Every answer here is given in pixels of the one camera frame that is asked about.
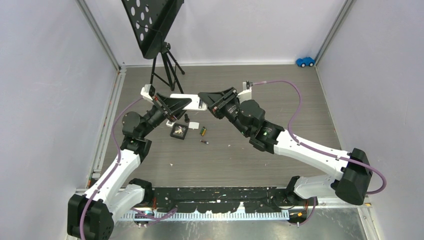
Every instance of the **white wall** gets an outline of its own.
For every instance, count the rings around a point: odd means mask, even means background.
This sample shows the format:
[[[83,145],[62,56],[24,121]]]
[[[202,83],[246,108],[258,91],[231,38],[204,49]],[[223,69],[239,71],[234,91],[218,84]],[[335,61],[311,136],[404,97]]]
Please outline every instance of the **white wall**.
[[[180,63],[292,64],[316,57],[344,1],[185,0],[166,41]],[[119,62],[152,64],[121,0],[86,2]]]
[[[116,71],[74,0],[1,1],[0,239],[64,240]]]
[[[423,1],[357,0],[318,67],[343,149],[387,177],[370,196],[384,240],[424,235],[423,12]]]

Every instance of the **tripod leg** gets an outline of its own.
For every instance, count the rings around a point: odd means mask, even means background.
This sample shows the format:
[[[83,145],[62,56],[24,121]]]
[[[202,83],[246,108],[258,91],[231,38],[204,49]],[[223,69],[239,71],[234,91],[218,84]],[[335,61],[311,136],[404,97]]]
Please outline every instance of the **tripod leg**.
[[[162,55],[163,66],[165,67],[166,77],[168,78],[169,86],[171,87],[171,91],[174,91],[175,85],[173,84],[171,73],[170,73],[170,68],[169,68],[169,64],[168,64],[170,62],[170,60],[169,60],[168,55],[166,53],[160,53],[160,55]]]
[[[156,57],[153,59],[153,66],[151,67],[150,84],[153,85],[153,77],[155,76]]]
[[[175,57],[172,55],[171,51],[168,50],[169,56],[172,58],[172,60],[175,62],[175,66],[178,67],[178,69],[181,71],[181,74],[184,75],[186,74],[186,72],[181,68],[181,66],[178,64],[177,60],[175,59]]]
[[[174,82],[174,84],[176,83],[176,84],[178,85],[179,91],[180,91],[182,94],[184,94],[183,88],[181,87],[180,81],[178,80],[177,73],[174,71],[174,69],[173,69],[173,67],[172,67],[172,63],[171,63],[170,59],[167,57],[167,58],[166,58],[166,60],[167,60],[167,62],[168,62],[168,64],[169,64],[169,66],[170,66],[170,68],[171,68],[171,71],[172,71],[173,77],[175,78],[175,82]]]

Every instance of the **white baseboard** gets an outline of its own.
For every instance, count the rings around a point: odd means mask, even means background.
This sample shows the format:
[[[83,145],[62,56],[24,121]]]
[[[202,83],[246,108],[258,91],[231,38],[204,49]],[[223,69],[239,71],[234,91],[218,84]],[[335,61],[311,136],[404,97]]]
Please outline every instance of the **white baseboard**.
[[[242,66],[242,65],[292,65],[295,64],[295,61],[251,61],[251,62],[204,62],[204,63],[179,63],[182,67],[192,67],[192,66]],[[126,65],[127,68],[143,68],[151,67],[152,64],[142,64],[142,65]],[[164,64],[157,62],[156,67],[163,67]]]

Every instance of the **music stand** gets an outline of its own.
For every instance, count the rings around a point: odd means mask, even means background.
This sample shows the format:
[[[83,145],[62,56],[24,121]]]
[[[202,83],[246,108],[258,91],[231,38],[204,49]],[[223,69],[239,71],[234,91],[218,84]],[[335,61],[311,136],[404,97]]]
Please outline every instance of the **music stand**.
[[[122,0],[122,3],[143,57],[153,59],[150,84],[153,84],[153,78],[156,76],[169,86],[171,91],[174,91],[177,84],[179,91],[183,94],[184,91],[176,73],[177,68],[183,75],[186,73],[170,52],[171,45],[165,42],[165,38],[184,0]],[[156,58],[159,53],[165,67],[167,82],[155,73]]]

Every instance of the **gray wood grain surface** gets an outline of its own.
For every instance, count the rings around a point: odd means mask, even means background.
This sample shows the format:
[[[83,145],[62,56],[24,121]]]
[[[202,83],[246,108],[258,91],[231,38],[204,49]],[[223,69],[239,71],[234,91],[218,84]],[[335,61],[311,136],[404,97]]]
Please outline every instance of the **gray wood grain surface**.
[[[185,75],[178,74],[186,94],[218,92],[229,87],[242,91],[242,82],[289,80],[295,83],[303,96],[303,106],[293,123],[293,131],[300,137],[328,146],[340,148],[317,73],[314,68],[295,65],[237,65],[237,66],[186,66]],[[117,113],[140,97],[141,88],[150,81],[150,67],[128,68]],[[163,78],[163,67],[157,69]],[[172,92],[159,79],[153,82],[156,91],[169,96]],[[265,109],[265,118],[283,127],[299,103],[296,91],[288,84],[273,83],[253,88],[252,98]],[[151,105],[142,100],[130,111],[141,115]],[[226,119],[216,119],[209,111],[187,112],[193,122],[205,126],[190,129],[185,140],[170,137],[171,128],[163,122],[147,139],[152,141],[144,162],[129,177],[152,182],[157,187],[217,187],[217,186],[286,186],[292,176],[315,176],[322,172],[290,157],[260,152],[249,144]],[[122,124],[114,130],[121,144]],[[109,141],[103,171],[112,163],[117,149]]]

